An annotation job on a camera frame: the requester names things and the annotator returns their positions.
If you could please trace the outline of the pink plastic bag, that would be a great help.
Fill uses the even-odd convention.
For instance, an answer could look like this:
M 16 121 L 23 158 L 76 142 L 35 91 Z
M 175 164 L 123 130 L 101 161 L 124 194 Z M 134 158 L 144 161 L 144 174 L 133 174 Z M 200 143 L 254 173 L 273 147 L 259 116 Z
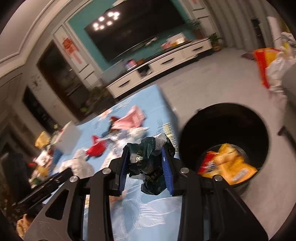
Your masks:
M 130 130 L 131 128 L 139 128 L 144 120 L 145 114 L 138 106 L 134 105 L 124 117 L 112 124 L 111 129 Z

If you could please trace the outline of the tall potted plant on cabinet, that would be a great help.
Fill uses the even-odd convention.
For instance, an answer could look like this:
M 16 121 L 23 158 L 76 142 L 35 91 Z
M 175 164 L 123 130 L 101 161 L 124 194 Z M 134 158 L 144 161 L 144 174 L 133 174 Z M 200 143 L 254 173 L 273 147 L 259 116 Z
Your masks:
M 205 38 L 205 34 L 201 25 L 201 22 L 198 19 L 187 20 L 187 26 L 191 29 L 193 35 L 197 40 Z

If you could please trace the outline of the grey sofa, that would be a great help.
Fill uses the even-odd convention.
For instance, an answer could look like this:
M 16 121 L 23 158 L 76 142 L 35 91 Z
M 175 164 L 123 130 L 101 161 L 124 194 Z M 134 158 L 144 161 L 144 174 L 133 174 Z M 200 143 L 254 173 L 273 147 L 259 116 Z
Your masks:
M 296 66 L 293 64 L 282 77 L 282 89 L 287 97 L 283 126 L 278 135 L 286 135 L 295 144 L 295 104 L 296 104 Z

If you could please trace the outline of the black round trash bin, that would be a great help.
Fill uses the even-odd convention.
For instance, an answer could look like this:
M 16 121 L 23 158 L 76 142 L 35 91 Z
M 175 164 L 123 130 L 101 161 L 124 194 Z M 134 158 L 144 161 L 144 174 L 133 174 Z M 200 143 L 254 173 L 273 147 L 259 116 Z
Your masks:
M 218 103 L 200 109 L 185 124 L 179 138 L 182 166 L 189 169 L 188 182 L 193 187 L 212 188 L 211 179 L 198 175 L 208 151 L 230 144 L 257 171 L 269 154 L 270 137 L 265 121 L 253 109 L 237 103 Z

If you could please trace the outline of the potted plant by cabinet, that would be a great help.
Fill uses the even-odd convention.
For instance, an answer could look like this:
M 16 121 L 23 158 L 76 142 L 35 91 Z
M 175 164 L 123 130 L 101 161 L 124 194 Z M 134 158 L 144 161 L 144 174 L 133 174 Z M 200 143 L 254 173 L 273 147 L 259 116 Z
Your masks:
M 224 38 L 223 37 L 219 37 L 217 35 L 217 33 L 212 33 L 211 35 L 208 36 L 211 45 L 212 45 L 212 49 L 214 52 L 219 52 L 221 51 L 221 43 L 223 42 Z

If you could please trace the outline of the dark green wrapper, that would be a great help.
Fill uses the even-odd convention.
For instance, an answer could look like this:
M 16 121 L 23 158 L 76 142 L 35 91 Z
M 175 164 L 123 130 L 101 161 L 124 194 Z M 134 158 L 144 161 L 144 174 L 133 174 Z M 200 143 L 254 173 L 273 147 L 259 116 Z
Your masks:
M 146 137 L 139 144 L 128 143 L 129 177 L 143 180 L 141 191 L 148 195 L 159 195 L 166 189 L 162 167 L 162 147 L 168 150 L 171 158 L 175 156 L 175 147 L 170 139 L 160 133 Z

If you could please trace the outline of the yellow snack bag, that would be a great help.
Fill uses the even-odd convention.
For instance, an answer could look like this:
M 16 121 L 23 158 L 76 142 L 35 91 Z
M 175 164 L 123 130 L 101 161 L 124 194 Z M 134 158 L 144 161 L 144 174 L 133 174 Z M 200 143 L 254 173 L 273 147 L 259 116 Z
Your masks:
M 197 173 L 203 177 L 222 176 L 230 185 L 242 183 L 257 173 L 248 164 L 242 149 L 231 144 L 223 144 L 217 152 L 208 151 Z

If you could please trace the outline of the white box on table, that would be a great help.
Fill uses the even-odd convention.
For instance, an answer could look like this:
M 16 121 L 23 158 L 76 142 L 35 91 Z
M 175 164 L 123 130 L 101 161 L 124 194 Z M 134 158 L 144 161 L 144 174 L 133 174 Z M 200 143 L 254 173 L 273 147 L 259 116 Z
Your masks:
M 81 130 L 79 130 L 73 121 L 70 121 L 62 128 L 60 133 L 52 138 L 51 144 L 63 154 L 69 155 L 74 150 L 81 134 Z

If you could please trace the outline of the white plastic bag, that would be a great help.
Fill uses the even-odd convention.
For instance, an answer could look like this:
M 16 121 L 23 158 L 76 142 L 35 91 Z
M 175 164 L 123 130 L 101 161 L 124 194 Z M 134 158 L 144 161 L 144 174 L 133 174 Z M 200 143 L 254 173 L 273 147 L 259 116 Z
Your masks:
M 282 78 L 293 64 L 295 64 L 295 57 L 285 52 L 277 53 L 276 58 L 266 68 L 269 91 L 273 93 L 283 93 Z

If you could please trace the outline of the white TV cabinet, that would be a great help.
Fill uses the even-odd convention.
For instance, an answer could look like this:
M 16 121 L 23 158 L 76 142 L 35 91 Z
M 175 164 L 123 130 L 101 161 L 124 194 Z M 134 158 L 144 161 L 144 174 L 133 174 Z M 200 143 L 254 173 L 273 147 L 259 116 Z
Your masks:
M 108 91 L 117 98 L 143 82 L 164 73 L 165 71 L 196 58 L 199 54 L 211 50 L 210 40 L 196 40 L 175 47 L 160 56 L 130 70 L 107 86 Z

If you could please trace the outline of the red Chinese knot decoration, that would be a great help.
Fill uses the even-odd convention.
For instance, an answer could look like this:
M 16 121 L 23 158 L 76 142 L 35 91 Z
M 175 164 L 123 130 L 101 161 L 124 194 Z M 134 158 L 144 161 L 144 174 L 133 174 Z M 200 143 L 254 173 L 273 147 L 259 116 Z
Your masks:
M 62 47 L 70 59 L 74 59 L 78 64 L 82 64 L 81 59 L 76 54 L 78 49 L 69 37 L 63 38 Z

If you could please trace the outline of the large black television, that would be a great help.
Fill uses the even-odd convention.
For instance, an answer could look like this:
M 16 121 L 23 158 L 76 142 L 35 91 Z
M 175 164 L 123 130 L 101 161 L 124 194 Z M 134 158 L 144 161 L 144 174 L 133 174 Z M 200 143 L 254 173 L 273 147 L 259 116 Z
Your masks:
M 172 1 L 123 1 L 106 10 L 85 31 L 110 62 L 148 39 L 184 24 Z

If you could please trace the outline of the light blue printed tablecloth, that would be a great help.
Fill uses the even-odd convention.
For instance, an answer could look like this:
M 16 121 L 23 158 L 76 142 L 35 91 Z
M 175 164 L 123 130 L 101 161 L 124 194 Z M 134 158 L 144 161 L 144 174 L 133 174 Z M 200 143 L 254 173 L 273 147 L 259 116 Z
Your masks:
M 80 137 L 57 163 L 59 170 L 70 167 L 82 177 L 77 157 L 92 174 L 124 159 L 121 193 L 107 198 L 113 240 L 177 240 L 182 197 L 170 195 L 162 166 L 162 148 L 178 156 L 177 124 L 163 92 L 152 85 L 112 107 L 110 115 L 79 125 Z

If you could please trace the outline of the red orange shopping bag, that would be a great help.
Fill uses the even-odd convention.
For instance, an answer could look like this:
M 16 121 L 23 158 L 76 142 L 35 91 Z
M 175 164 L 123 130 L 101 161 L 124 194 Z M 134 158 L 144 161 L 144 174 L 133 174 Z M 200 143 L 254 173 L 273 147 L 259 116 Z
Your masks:
M 276 59 L 276 56 L 279 52 L 280 52 L 279 50 L 271 47 L 260 48 L 253 51 L 254 59 L 259 68 L 261 84 L 267 89 L 269 89 L 270 84 L 269 84 L 269 81 L 267 80 L 266 69 L 270 65 L 270 63 Z

